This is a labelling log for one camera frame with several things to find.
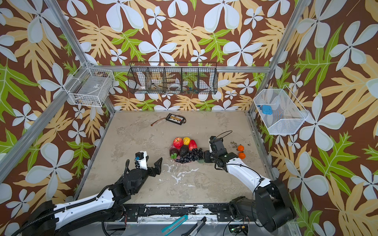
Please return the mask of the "black grape bunch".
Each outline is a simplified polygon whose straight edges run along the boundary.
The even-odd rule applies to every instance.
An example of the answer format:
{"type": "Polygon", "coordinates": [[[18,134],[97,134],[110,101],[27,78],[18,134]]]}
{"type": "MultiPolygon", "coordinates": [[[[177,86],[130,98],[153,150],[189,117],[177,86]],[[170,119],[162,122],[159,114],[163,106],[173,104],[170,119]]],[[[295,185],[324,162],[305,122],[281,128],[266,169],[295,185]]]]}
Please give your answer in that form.
{"type": "Polygon", "coordinates": [[[185,164],[201,160],[204,160],[204,151],[200,148],[189,151],[184,157],[177,157],[175,162],[185,164]]]}

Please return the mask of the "red strawberry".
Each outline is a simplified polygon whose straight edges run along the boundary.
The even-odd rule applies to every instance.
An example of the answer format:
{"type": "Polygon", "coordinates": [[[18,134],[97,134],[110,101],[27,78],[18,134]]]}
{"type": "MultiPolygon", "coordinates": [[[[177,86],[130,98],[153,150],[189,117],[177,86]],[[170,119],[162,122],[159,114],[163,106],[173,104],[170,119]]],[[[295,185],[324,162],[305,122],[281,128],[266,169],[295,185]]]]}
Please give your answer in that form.
{"type": "Polygon", "coordinates": [[[197,149],[197,144],[195,140],[190,140],[188,147],[189,147],[189,151],[192,151],[193,149],[197,149]]]}

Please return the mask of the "dark avocado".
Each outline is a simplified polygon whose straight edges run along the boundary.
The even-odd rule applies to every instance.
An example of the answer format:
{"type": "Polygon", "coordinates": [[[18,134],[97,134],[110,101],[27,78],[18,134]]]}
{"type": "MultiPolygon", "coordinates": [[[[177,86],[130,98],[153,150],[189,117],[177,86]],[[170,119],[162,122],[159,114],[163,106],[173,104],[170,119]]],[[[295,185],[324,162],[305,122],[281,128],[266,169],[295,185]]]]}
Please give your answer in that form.
{"type": "Polygon", "coordinates": [[[189,152],[189,146],[183,145],[179,150],[179,156],[184,157],[189,152]]]}

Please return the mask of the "yellow lemon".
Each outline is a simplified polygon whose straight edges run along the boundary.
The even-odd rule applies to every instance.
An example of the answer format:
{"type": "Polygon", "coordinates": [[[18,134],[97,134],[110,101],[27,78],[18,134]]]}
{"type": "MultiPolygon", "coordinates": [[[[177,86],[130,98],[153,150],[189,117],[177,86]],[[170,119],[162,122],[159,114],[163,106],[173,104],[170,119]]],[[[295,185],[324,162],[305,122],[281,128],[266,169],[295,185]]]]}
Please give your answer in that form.
{"type": "Polygon", "coordinates": [[[184,145],[186,145],[186,146],[188,146],[188,145],[190,144],[190,141],[191,141],[191,139],[190,139],[189,137],[185,137],[185,138],[183,139],[183,143],[184,143],[184,145]]]}

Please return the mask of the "red apple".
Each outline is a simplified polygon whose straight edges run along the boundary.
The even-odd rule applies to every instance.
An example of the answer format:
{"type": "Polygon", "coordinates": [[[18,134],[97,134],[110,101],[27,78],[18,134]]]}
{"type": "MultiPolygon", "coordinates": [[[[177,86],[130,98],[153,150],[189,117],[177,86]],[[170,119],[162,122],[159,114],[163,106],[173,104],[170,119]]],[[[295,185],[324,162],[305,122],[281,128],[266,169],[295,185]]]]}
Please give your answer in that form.
{"type": "Polygon", "coordinates": [[[182,138],[178,137],[174,139],[173,146],[176,149],[180,150],[183,145],[184,145],[184,140],[182,138]]]}

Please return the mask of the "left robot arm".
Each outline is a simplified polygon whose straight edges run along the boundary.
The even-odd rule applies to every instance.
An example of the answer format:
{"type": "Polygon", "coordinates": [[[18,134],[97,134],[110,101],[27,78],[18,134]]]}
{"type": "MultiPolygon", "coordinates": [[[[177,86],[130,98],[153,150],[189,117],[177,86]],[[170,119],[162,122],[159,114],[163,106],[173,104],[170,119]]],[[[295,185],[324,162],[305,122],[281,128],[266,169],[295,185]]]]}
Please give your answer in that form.
{"type": "Polygon", "coordinates": [[[55,205],[52,201],[43,203],[13,235],[54,236],[94,222],[122,218],[124,203],[139,192],[148,177],[161,173],[162,158],[153,167],[148,167],[147,161],[147,157],[136,157],[136,168],[132,170],[129,169],[130,162],[126,161],[121,177],[114,184],[105,186],[98,194],[66,204],[55,205]]]}

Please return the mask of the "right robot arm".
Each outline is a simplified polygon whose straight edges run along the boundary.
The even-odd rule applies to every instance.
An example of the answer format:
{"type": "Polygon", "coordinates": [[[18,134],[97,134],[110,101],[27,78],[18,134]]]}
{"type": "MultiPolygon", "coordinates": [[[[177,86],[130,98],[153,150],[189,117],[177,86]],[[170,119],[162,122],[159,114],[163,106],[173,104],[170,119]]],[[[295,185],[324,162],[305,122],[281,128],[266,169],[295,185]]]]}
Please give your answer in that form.
{"type": "Polygon", "coordinates": [[[247,166],[223,145],[223,138],[211,136],[210,150],[205,152],[206,163],[214,163],[216,170],[225,171],[252,191],[252,198],[237,197],[229,202],[234,219],[248,218],[272,233],[297,217],[288,190],[279,179],[271,180],[247,166]]]}

